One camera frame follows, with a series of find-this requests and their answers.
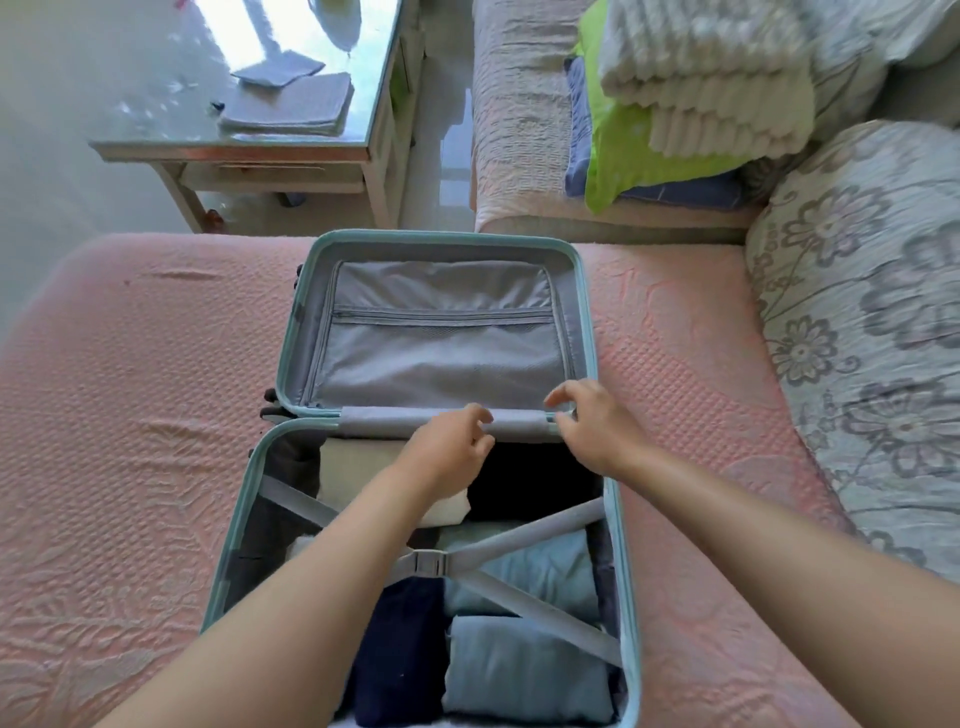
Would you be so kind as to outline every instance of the bed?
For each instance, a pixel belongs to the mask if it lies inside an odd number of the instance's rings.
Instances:
[[[80,248],[0,350],[0,722],[87,726],[193,640],[308,239]],[[602,380],[666,446],[829,527],[743,251],[580,247]],[[643,728],[853,727],[696,548],[624,494]]]
[[[474,2],[473,191],[480,232],[571,242],[742,242],[759,214],[618,200],[593,215],[564,195],[563,61],[590,0]]]

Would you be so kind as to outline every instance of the zipper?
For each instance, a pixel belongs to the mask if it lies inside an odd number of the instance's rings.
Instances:
[[[436,310],[423,308],[356,308],[338,306],[332,321],[337,324],[416,327],[479,327],[553,324],[549,308],[498,308],[489,311]]]
[[[550,277],[549,272],[545,268],[543,268],[542,271],[546,276],[547,283],[550,285],[550,313],[551,319],[557,328],[557,344],[560,345],[560,359],[564,365],[564,378],[574,379],[576,377],[573,373],[573,362],[571,361],[573,355],[568,348],[570,340],[566,336],[566,321],[564,320],[564,308],[560,303],[560,293],[557,291],[557,286],[553,284],[553,279]]]
[[[317,372],[320,370],[320,360],[324,354],[326,354],[326,338],[330,334],[330,323],[333,318],[333,296],[337,290],[337,278],[339,277],[340,268],[343,264],[343,260],[339,260],[334,264],[333,269],[330,271],[330,283],[326,287],[326,291],[324,291],[324,305],[320,310],[321,312],[330,311],[330,313],[323,316],[317,330],[317,341],[313,347],[310,371],[307,373],[306,386],[303,387],[303,397],[300,402],[300,404],[305,406],[309,406],[310,400],[313,398],[313,389],[317,383]]]

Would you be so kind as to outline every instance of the forearm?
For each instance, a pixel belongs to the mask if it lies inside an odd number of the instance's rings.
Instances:
[[[672,521],[864,728],[960,715],[960,589],[654,448],[623,481]]]
[[[378,475],[103,726],[326,725],[391,565],[430,505],[420,490],[396,470]]]

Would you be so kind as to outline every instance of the strap buckle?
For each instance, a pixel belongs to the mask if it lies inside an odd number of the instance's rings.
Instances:
[[[394,584],[408,576],[422,576],[427,579],[446,576],[446,557],[446,551],[438,551],[436,548],[419,548],[405,553],[394,563],[387,584]]]

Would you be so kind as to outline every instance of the suitcase lid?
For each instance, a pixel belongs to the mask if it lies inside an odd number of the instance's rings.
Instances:
[[[554,440],[543,397],[584,376],[595,376],[587,285],[567,243],[335,231],[300,270],[276,398],[347,437],[409,437],[478,401],[495,436]]]

